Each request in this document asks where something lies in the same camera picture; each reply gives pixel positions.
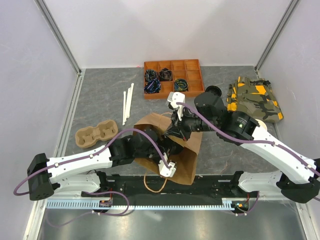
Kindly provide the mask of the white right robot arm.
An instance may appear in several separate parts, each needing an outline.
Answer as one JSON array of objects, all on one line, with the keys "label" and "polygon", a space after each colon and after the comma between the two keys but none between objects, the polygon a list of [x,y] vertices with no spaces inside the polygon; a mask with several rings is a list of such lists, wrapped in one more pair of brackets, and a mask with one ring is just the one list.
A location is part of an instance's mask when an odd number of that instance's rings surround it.
[{"label": "white right robot arm", "polygon": [[183,93],[170,92],[166,104],[173,111],[167,136],[187,141],[195,132],[215,132],[223,141],[249,150],[276,167],[274,172],[235,172],[229,184],[233,196],[252,192],[282,194],[305,204],[319,195],[320,160],[292,150],[248,114],[228,111],[220,96],[203,92],[190,106]]}]

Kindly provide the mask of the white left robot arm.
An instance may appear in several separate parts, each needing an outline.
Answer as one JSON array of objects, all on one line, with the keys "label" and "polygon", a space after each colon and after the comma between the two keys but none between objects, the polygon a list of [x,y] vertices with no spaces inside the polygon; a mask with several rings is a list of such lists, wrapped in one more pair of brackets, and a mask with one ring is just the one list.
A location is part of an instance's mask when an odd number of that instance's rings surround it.
[{"label": "white left robot arm", "polygon": [[173,176],[176,166],[169,161],[183,147],[166,136],[158,136],[148,127],[132,129],[132,134],[117,134],[107,144],[96,149],[64,157],[37,154],[27,169],[28,195],[31,201],[47,199],[58,192],[75,192],[67,181],[85,171],[108,169],[131,164],[135,159],[151,160],[164,177]]}]

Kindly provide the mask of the brown paper bag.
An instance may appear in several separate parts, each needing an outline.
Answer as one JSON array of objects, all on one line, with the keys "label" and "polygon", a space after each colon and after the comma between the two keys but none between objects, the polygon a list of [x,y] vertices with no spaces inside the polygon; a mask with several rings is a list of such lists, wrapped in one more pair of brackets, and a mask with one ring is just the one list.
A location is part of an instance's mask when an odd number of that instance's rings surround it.
[{"label": "brown paper bag", "polygon": [[[141,118],[134,125],[134,128],[143,131],[147,127],[151,127],[157,135],[160,136],[167,130],[170,123],[171,119],[168,116],[153,112]],[[175,136],[168,137],[183,147],[180,153],[168,157],[168,160],[173,161],[176,166],[173,177],[167,177],[168,180],[181,185],[192,185],[196,175],[197,159],[202,137],[203,134],[201,132],[193,132],[188,141],[184,141]]]}]

